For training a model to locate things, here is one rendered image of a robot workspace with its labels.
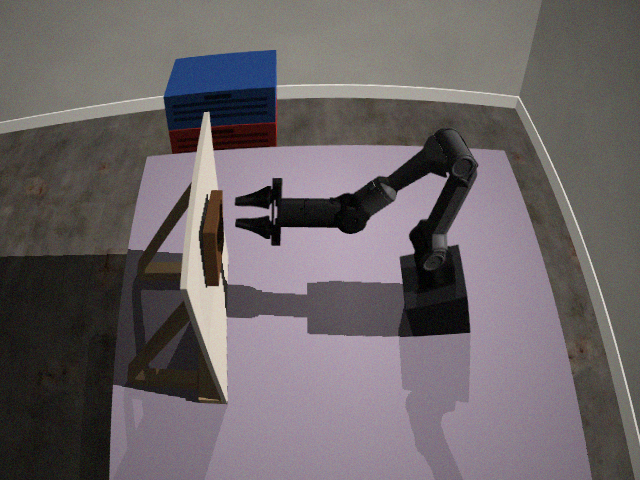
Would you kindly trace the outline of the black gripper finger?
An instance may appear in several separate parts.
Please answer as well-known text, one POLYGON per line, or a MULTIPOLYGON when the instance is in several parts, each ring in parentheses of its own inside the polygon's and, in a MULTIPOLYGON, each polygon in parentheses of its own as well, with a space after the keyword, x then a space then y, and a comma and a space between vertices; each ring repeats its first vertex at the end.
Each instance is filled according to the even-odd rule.
POLYGON ((271 225, 269 216, 258 218, 239 218, 236 219, 235 227, 242 228, 254 232, 265 239, 270 239, 270 235, 273 235, 273 225, 271 225))
POLYGON ((272 192, 271 186, 266 186, 254 193, 235 198, 235 206, 254 206, 269 209, 271 203, 274 203, 274 192, 272 192))

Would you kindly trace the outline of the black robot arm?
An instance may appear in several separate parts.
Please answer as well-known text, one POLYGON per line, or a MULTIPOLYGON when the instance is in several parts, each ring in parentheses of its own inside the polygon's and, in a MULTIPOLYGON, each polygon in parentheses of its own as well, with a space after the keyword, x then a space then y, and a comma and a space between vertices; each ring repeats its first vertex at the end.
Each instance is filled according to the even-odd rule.
POLYGON ((356 194, 345 193, 331 199, 304 198, 304 227, 357 233, 365 228, 370 216, 395 201, 399 190, 429 173, 447 178, 448 172, 450 175, 428 219, 419 221, 409 239, 415 250, 421 293, 456 284, 447 233, 477 177, 479 164, 469 151, 456 129, 441 128, 428 137, 420 152, 390 176, 378 176, 356 194))

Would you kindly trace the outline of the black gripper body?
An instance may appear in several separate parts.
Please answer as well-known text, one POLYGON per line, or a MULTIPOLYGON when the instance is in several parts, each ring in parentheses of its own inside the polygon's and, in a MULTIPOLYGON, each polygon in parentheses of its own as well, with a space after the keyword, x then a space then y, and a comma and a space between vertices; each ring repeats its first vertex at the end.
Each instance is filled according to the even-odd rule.
POLYGON ((275 207, 277 207, 277 218, 274 224, 274 203, 272 203, 271 246, 280 246, 281 227, 304 227, 304 198, 282 198, 282 178, 272 178, 272 192, 274 192, 275 207))

